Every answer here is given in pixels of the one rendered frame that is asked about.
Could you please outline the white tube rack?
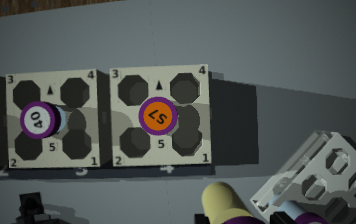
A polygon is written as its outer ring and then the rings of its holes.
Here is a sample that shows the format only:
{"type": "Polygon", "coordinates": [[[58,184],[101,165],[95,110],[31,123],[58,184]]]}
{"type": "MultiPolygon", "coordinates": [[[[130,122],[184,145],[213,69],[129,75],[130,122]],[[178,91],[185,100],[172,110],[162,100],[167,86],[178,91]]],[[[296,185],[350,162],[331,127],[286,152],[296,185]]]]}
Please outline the white tube rack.
{"type": "Polygon", "coordinates": [[[294,200],[328,224],[349,224],[356,217],[356,180],[349,187],[355,177],[356,150],[337,132],[314,130],[250,201],[269,223],[284,201],[294,200]],[[282,193],[268,207],[278,192],[282,193]],[[330,222],[347,203],[348,214],[330,222]]]}

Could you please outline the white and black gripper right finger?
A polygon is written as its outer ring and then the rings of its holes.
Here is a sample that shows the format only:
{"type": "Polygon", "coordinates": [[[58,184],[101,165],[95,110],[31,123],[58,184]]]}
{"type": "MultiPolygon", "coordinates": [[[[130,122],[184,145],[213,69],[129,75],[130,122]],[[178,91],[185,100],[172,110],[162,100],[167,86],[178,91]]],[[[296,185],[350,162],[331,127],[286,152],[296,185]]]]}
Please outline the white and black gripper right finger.
{"type": "Polygon", "coordinates": [[[270,224],[297,224],[286,212],[276,211],[270,215],[270,224]]]}

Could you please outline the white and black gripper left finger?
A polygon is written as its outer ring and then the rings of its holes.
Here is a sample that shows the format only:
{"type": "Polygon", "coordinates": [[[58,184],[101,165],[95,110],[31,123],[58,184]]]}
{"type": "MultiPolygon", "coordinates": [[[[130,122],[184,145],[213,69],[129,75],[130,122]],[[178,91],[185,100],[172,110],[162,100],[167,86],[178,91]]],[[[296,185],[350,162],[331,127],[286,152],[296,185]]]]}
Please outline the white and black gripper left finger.
{"type": "Polygon", "coordinates": [[[209,217],[204,214],[194,214],[194,224],[210,224],[209,217]]]}

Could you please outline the purple tube cap with white dot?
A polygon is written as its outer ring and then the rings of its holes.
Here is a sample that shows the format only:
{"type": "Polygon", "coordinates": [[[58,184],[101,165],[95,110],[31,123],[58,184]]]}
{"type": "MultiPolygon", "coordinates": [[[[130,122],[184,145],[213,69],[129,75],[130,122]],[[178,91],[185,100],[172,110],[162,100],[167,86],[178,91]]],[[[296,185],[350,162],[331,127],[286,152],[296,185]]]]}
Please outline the purple tube cap with white dot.
{"type": "Polygon", "coordinates": [[[65,112],[49,102],[31,102],[21,112],[20,125],[23,132],[33,139],[48,138],[66,126],[65,112]]]}

